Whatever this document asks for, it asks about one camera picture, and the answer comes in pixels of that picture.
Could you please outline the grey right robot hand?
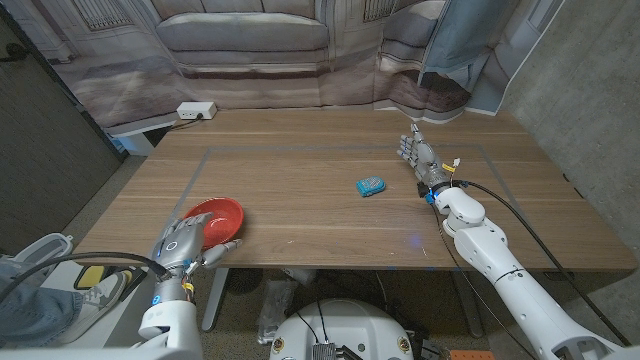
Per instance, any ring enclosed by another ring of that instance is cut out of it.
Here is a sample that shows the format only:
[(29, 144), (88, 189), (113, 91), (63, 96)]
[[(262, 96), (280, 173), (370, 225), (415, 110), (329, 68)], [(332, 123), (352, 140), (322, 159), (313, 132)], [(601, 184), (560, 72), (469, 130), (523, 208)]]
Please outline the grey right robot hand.
[(430, 188), (440, 188), (450, 184), (439, 156), (426, 141), (416, 123), (411, 125), (411, 135), (400, 137), (397, 154), (415, 171), (417, 179)]

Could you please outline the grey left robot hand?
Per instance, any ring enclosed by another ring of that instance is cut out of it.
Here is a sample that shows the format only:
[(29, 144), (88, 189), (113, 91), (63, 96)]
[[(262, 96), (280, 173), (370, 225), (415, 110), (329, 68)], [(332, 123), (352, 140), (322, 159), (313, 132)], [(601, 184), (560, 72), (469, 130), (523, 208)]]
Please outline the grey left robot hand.
[(212, 217), (212, 212), (206, 212), (176, 220), (166, 228), (163, 238), (154, 247), (152, 259), (179, 281), (200, 267), (216, 267), (226, 255), (242, 244), (242, 240), (230, 240), (204, 250), (204, 230)]

